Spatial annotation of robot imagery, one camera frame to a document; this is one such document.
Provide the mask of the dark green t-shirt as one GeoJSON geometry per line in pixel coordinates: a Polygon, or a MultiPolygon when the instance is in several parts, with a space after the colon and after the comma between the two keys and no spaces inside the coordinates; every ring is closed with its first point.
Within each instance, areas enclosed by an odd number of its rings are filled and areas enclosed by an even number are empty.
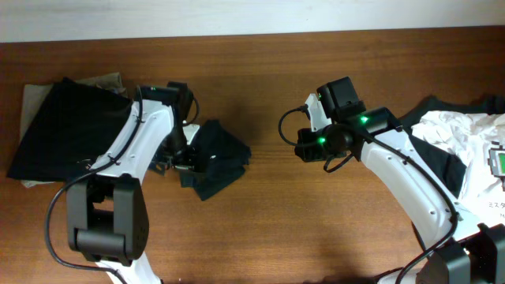
{"type": "Polygon", "coordinates": [[[242,177],[252,157],[250,147],[219,120],[207,120],[190,146],[196,151],[193,169],[179,172],[180,183],[182,188],[193,188],[202,201],[242,177]]]}

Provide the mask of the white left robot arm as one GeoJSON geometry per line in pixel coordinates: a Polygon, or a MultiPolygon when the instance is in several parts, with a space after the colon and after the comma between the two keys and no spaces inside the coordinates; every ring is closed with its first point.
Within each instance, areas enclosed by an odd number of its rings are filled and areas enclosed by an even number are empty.
{"type": "Polygon", "coordinates": [[[114,283],[160,283],[148,261],[149,220],[142,191],[148,170],[194,167],[200,127],[186,121],[196,104],[184,83],[140,86],[129,118],[89,173],[68,185],[69,247],[114,283]]]}

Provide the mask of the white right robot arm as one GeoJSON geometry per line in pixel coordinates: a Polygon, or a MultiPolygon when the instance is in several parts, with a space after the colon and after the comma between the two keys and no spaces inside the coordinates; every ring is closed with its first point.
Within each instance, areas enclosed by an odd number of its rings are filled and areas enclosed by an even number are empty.
{"type": "Polygon", "coordinates": [[[300,107],[310,121],[295,153],[328,173],[351,159],[390,190],[413,224],[421,254],[374,283],[504,280],[504,102],[458,106],[429,99],[405,117],[369,110],[349,77],[300,107]]]}

